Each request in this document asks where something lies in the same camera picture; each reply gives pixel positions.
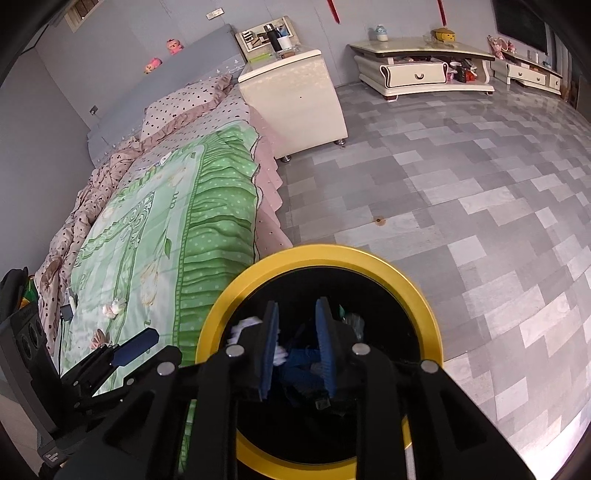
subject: bottle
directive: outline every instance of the bottle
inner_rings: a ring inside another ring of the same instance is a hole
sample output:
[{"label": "bottle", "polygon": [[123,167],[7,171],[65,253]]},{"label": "bottle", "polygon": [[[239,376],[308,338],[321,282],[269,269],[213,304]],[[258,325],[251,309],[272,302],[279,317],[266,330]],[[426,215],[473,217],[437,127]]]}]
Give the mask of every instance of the bottle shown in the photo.
[{"label": "bottle", "polygon": [[386,27],[383,25],[378,25],[376,27],[375,35],[378,37],[379,41],[388,41],[388,32],[386,31]]},{"label": "bottle", "polygon": [[267,37],[269,37],[269,42],[271,42],[271,47],[273,47],[273,50],[275,51],[281,51],[283,50],[281,48],[281,45],[279,44],[279,37],[280,34],[277,31],[277,29],[273,26],[273,24],[269,23],[267,25],[265,25],[265,31],[267,32]]}]

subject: pink doll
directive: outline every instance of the pink doll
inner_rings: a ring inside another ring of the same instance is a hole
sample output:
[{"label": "pink doll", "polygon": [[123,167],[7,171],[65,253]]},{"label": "pink doll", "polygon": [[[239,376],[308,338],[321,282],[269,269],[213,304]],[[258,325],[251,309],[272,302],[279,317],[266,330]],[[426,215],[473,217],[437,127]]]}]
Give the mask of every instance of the pink doll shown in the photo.
[{"label": "pink doll", "polygon": [[171,38],[166,42],[166,48],[168,49],[171,55],[176,55],[184,47],[181,45],[181,42],[179,40]]},{"label": "pink doll", "polygon": [[157,69],[158,67],[160,67],[162,65],[162,60],[157,59],[157,58],[153,58],[152,60],[150,60],[150,63],[148,63],[145,67],[144,67],[144,73],[150,73],[153,72],[155,69]]},{"label": "pink doll", "polygon": [[503,52],[501,51],[501,44],[497,38],[492,38],[490,35],[486,38],[491,45],[493,55],[499,60],[505,60]]}]

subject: green bedspread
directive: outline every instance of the green bedspread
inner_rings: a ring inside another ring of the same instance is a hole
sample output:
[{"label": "green bedspread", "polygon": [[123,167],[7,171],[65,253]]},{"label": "green bedspread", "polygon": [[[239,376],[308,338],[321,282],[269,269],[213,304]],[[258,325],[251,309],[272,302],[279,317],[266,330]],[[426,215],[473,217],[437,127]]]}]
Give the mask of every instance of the green bedspread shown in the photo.
[{"label": "green bedspread", "polygon": [[[256,131],[233,122],[173,152],[111,198],[80,250],[72,272],[76,315],[63,331],[61,373],[90,353],[102,329],[123,343],[146,327],[159,344],[125,368],[122,379],[165,345],[194,363],[203,322],[219,294],[255,259]],[[102,311],[126,306],[114,319]]]}]

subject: television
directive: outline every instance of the television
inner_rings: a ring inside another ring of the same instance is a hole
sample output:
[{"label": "television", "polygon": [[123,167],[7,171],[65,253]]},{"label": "television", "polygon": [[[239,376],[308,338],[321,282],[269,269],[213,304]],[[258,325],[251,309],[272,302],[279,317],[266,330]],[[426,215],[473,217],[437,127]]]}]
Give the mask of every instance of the television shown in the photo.
[{"label": "television", "polygon": [[501,35],[519,40],[548,53],[545,23],[520,0],[492,0],[496,29]]}]

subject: white cup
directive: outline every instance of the white cup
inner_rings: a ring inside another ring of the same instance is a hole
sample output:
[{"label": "white cup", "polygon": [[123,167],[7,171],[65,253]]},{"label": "white cup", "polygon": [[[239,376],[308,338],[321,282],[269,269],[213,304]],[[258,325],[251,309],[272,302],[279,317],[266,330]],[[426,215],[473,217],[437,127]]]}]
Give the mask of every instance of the white cup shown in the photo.
[{"label": "white cup", "polygon": [[287,50],[292,47],[291,39],[289,37],[279,37],[277,40],[279,41],[282,50]]}]

